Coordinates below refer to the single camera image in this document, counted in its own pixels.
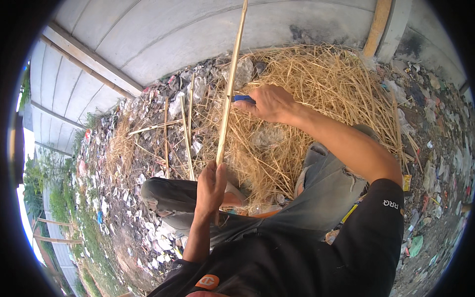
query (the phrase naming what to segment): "hay pile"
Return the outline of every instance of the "hay pile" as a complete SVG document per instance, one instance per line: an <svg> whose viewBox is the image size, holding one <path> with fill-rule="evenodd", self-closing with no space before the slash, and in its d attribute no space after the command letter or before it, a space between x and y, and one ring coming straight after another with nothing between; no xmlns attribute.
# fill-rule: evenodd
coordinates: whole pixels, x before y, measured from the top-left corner
<svg viewBox="0 0 475 297"><path fill-rule="evenodd" d="M350 51L331 45L301 45L255 50L254 64L267 63L265 72L239 90L248 94L263 84L282 86L294 99L348 125L366 124L391 153L400 153L389 97L380 86L381 77L370 73ZM216 157L224 84L213 97L206 116L203 160ZM225 162L237 176L241 190L250 191L249 212L275 203L283 195L293 199L295 182L302 170L307 146L313 139L300 130L266 123L233 107L228 124Z"/></svg>

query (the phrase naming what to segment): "sky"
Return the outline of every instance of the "sky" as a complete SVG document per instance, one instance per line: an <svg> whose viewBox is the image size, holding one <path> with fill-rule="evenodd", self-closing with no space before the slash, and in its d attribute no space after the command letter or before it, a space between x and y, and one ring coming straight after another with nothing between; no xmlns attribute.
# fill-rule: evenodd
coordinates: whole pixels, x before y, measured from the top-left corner
<svg viewBox="0 0 475 297"><path fill-rule="evenodd" d="M35 153L35 135L33 132L31 132L28 129L23 128L23 134L25 136L25 160L27 160L28 156L30 159L33 159L33 155ZM23 191L25 190L25 187L23 184L19 185L17 188L17 194L18 194L18 202L20 206L20 215L21 215L21 221L23 223L23 229L25 230L25 235L30 242L30 245L33 248L33 252L36 255L36 258L43 264L45 261L43 260L43 257L41 256L41 253L38 248L38 244L35 239L33 239L33 231L31 229L30 222L28 221L28 216L27 216L27 211L25 209L25 203L23 202Z"/></svg>

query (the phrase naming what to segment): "ripped jeans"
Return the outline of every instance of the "ripped jeans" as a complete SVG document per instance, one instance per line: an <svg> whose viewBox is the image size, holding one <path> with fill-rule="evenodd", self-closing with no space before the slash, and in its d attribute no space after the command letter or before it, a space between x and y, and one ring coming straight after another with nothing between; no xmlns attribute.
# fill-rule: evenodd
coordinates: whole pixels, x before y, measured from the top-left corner
<svg viewBox="0 0 475 297"><path fill-rule="evenodd" d="M261 219L220 211L219 224L210 222L210 245L263 231L320 241L351 209L366 181L346 172L346 166L331 152L319 156L305 170L303 192L271 217ZM196 206L196 188L197 182L153 177L143 183L141 198L163 221L188 235Z"/></svg>

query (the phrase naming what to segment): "green plastic bag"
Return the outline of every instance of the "green plastic bag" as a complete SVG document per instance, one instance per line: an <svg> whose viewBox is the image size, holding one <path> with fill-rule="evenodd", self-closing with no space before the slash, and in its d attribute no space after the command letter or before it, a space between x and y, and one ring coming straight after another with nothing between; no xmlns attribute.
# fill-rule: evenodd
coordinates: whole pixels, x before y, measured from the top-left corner
<svg viewBox="0 0 475 297"><path fill-rule="evenodd" d="M422 248L422 244L424 243L424 237L417 236L412 239L412 245L411 248L409 249L409 255L410 258L413 258L418 255L420 252L420 249Z"/></svg>

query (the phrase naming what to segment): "sleeve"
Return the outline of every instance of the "sleeve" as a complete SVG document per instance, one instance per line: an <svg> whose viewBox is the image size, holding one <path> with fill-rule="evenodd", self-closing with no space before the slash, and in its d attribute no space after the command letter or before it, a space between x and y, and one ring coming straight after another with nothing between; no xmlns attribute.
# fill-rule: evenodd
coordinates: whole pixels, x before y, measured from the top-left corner
<svg viewBox="0 0 475 297"><path fill-rule="evenodd" d="M374 181L332 244L348 271L357 279L363 296L390 294L403 229L404 193L401 187L387 179Z"/></svg>
<svg viewBox="0 0 475 297"><path fill-rule="evenodd" d="M182 259L176 260L172 263L165 281L147 297L176 296L200 268L200 263L188 262Z"/></svg>

